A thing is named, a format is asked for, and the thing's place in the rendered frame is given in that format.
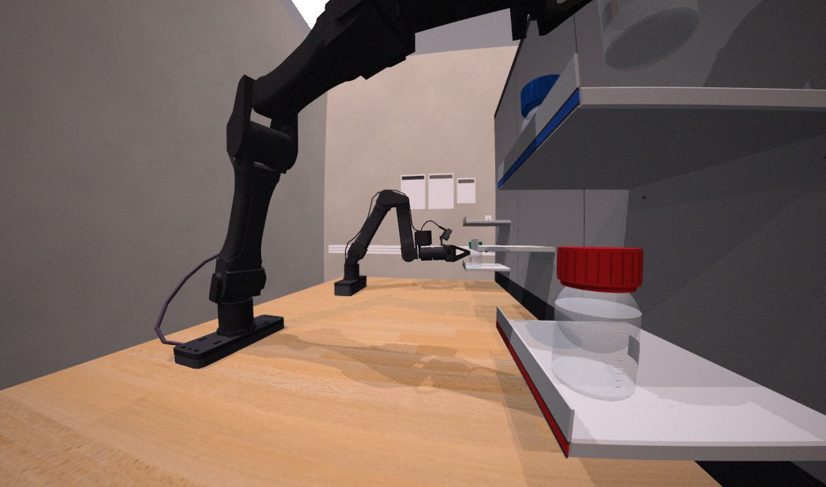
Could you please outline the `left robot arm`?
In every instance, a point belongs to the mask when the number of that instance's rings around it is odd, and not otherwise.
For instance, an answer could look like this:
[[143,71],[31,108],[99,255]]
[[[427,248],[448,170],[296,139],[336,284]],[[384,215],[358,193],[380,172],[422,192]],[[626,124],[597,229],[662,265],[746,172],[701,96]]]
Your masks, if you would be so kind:
[[[385,215],[387,215],[391,208],[396,208],[399,224],[400,249],[403,260],[411,262],[418,259],[419,253],[421,261],[432,261],[432,247],[421,248],[421,246],[430,246],[430,244],[432,244],[432,231],[416,231],[415,241],[413,241],[409,212],[409,196],[405,196],[399,192],[382,190],[375,202],[373,212],[369,218],[367,218],[367,222],[361,229],[361,233],[358,235],[356,241],[351,244],[350,249],[348,249],[348,258],[346,258],[344,263],[344,279],[335,281],[334,285],[352,286],[358,283],[358,281],[367,278],[366,275],[359,275],[359,263],[357,262],[364,258],[367,252],[367,246],[369,246],[373,235],[375,235],[383,218],[385,218]],[[361,279],[359,277],[361,277]]]

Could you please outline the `white bottle with yellow cap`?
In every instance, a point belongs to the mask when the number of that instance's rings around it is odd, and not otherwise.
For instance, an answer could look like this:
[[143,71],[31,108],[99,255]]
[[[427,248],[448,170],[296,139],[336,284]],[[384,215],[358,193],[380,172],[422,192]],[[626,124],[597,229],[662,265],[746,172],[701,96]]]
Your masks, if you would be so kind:
[[605,63],[627,71],[656,64],[696,32],[697,0],[597,0]]

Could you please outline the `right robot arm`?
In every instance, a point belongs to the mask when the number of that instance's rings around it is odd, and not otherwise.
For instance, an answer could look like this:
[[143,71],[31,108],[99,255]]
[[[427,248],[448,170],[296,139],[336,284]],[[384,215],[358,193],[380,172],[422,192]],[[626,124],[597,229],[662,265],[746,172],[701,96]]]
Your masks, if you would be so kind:
[[[235,157],[235,190],[209,293],[218,305],[219,327],[174,346],[175,355],[206,358],[285,323],[273,315],[253,318],[253,296],[260,296],[267,279],[261,243],[269,202],[281,173],[286,175],[298,156],[298,113],[344,81],[360,75],[367,80],[403,62],[415,53],[415,33],[458,22],[462,3],[329,0],[308,36],[279,67],[257,80],[242,76],[227,142]],[[250,107],[272,119],[270,128],[251,121]]]

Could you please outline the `clear glass bottle with red cap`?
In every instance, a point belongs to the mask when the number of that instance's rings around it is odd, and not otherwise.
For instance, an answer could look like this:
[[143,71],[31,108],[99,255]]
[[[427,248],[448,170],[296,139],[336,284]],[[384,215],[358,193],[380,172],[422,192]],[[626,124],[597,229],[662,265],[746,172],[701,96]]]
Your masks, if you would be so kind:
[[642,248],[557,247],[551,370],[594,400],[635,392],[642,312],[630,294],[643,280]]

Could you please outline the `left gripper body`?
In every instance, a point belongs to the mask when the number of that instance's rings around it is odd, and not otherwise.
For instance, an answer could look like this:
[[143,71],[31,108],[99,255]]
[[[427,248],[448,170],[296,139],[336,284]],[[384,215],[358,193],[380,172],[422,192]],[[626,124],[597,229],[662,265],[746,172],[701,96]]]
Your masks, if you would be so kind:
[[[444,231],[442,235],[444,235],[445,233],[446,231]],[[446,246],[446,244],[442,244],[442,235],[440,235],[440,245],[443,247],[432,247],[432,261],[446,260],[446,262],[453,262],[452,246]],[[452,258],[450,256],[451,254]]]

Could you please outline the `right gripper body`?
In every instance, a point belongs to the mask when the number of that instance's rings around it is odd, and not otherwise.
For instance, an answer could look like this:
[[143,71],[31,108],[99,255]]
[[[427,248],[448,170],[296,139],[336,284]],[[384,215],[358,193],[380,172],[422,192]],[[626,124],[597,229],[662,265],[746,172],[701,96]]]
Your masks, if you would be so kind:
[[511,8],[511,30],[513,41],[526,38],[528,15],[531,21],[538,19],[538,13],[545,11],[547,0],[465,0],[458,4],[458,18],[475,18],[497,10]]

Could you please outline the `clear bottle with blue cap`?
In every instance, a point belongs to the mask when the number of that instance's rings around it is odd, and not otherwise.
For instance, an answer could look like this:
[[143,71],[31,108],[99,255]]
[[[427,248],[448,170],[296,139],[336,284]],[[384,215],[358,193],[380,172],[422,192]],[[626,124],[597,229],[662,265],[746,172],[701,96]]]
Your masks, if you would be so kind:
[[541,103],[545,100],[547,93],[551,91],[558,77],[560,77],[560,74],[543,75],[530,81],[523,87],[520,95],[521,112],[524,117],[521,133],[523,133],[525,126],[529,124],[534,113],[536,113]]

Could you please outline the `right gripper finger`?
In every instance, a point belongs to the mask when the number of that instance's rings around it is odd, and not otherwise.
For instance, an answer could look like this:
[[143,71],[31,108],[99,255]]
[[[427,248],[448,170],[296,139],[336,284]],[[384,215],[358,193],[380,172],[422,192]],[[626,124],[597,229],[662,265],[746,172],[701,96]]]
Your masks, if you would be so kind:
[[556,26],[562,24],[590,2],[592,0],[566,0],[562,3],[556,3],[556,0],[547,0],[545,11],[538,13],[539,36],[547,36],[549,32],[555,30]]

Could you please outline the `white bottle with green cap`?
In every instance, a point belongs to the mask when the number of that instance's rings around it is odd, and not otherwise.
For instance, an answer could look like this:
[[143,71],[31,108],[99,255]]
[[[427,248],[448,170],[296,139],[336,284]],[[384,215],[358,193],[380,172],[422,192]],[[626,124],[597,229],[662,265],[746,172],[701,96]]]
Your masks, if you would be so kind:
[[[482,242],[478,243],[479,246]],[[471,249],[471,242],[469,241],[469,267],[482,267],[482,252],[475,252]]]

